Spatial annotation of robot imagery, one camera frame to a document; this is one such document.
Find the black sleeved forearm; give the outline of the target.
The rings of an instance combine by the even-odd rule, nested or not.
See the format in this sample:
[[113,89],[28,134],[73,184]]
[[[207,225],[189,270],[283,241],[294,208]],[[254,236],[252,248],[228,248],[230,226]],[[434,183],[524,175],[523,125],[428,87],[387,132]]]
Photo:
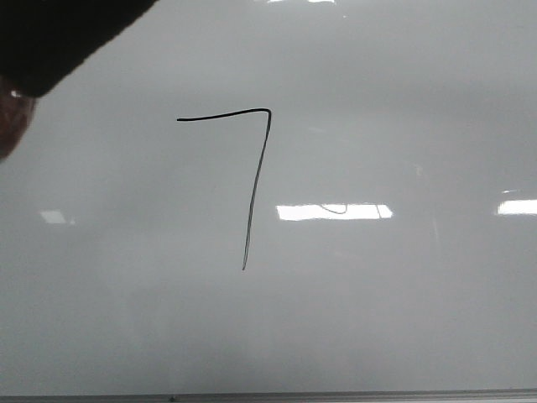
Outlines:
[[1,76],[42,97],[154,1],[2,1]]

